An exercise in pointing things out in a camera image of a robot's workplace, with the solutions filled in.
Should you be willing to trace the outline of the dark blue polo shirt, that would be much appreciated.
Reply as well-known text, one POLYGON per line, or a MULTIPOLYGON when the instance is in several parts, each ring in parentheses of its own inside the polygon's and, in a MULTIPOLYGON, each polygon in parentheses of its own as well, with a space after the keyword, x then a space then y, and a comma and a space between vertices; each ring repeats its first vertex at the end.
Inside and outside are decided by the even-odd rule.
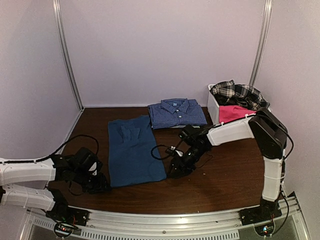
POLYGON ((167 178, 159 160, 151 119, 142 115, 108 123, 108 172, 112 188, 159 182, 167 178))

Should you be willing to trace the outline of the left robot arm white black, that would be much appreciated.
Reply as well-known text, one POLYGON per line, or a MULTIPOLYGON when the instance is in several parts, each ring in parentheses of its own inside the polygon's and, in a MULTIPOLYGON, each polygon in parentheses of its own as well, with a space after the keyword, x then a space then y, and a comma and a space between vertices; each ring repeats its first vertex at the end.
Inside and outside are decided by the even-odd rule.
POLYGON ((101 172, 103 163, 86 147, 75 154, 51 154, 39 159, 0 160, 0 204, 52 211, 61 222, 72 218, 64 196, 56 189, 22 186, 30 182, 78 184, 84 193, 100 194, 112 188, 101 172))

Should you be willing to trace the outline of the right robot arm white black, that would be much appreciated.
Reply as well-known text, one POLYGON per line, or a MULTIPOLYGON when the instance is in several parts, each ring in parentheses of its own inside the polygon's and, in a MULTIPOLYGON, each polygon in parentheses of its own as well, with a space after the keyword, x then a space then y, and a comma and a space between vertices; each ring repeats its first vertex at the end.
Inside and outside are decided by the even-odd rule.
POLYGON ((199 129, 187 125, 179 137, 188 149, 186 152, 181 152, 177 146, 167 149, 172 157, 167 173, 169 178, 191 174, 201 157, 213 148, 226 148, 235 156, 243 147, 243 157, 261 156, 264 165, 261 198, 265 203, 257 208, 256 216, 266 221, 276 212, 273 202, 280 196, 285 177, 286 148, 290 137, 288 129, 272 112, 262 108, 237 120, 199 129))

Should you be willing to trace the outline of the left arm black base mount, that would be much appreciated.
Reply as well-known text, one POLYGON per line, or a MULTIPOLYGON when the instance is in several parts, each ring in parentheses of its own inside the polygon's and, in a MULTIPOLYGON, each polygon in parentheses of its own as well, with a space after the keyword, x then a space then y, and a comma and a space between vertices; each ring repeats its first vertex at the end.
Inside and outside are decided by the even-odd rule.
POLYGON ((54 207, 43 212, 55 222, 53 232, 59 238, 69 237, 74 231, 79 230, 79 226, 85 227, 90 214, 87 210, 69 206, 54 207))

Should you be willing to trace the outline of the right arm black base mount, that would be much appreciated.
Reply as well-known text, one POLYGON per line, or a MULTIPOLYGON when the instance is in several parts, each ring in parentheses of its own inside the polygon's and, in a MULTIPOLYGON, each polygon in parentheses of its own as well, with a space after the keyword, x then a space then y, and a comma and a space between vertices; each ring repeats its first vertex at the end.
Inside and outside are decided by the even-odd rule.
POLYGON ((239 211, 242 226, 253 225, 260 237, 271 237, 276 229, 275 218, 282 216, 278 203, 258 205, 239 211))

